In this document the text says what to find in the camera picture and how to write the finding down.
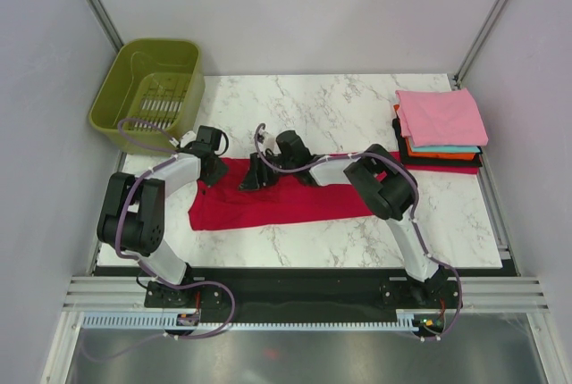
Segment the red t shirt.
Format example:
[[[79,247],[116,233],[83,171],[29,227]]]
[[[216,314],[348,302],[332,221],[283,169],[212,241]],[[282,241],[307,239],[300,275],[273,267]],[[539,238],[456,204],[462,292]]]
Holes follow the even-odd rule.
[[[240,191],[249,160],[224,158],[229,170],[212,187],[198,183],[189,209],[195,231],[236,230],[272,224],[293,224],[371,216],[373,213],[350,185],[305,186],[292,175],[268,188]]]

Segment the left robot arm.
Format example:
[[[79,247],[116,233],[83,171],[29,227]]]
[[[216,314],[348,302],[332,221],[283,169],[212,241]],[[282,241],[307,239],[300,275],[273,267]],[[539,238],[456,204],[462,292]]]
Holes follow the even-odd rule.
[[[167,160],[138,176],[116,172],[108,181],[97,239],[165,285],[165,296],[177,306],[192,303],[197,291],[190,265],[165,240],[166,200],[191,183],[211,187],[220,181],[228,172],[221,159],[228,146],[226,133],[201,126],[196,138]]]

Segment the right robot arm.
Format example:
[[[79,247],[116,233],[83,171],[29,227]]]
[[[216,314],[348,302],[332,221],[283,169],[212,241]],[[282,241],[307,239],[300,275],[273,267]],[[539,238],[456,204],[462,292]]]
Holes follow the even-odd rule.
[[[240,191],[269,188],[287,176],[311,188],[353,188],[368,211],[390,228],[410,280],[411,300],[427,307],[441,297],[446,280],[445,265],[429,253],[424,233],[416,221],[417,182],[385,148],[373,144],[360,153],[313,154],[291,129],[274,139],[279,149],[275,154],[262,148],[271,138],[264,123],[259,124],[254,134],[256,151],[249,157]]]

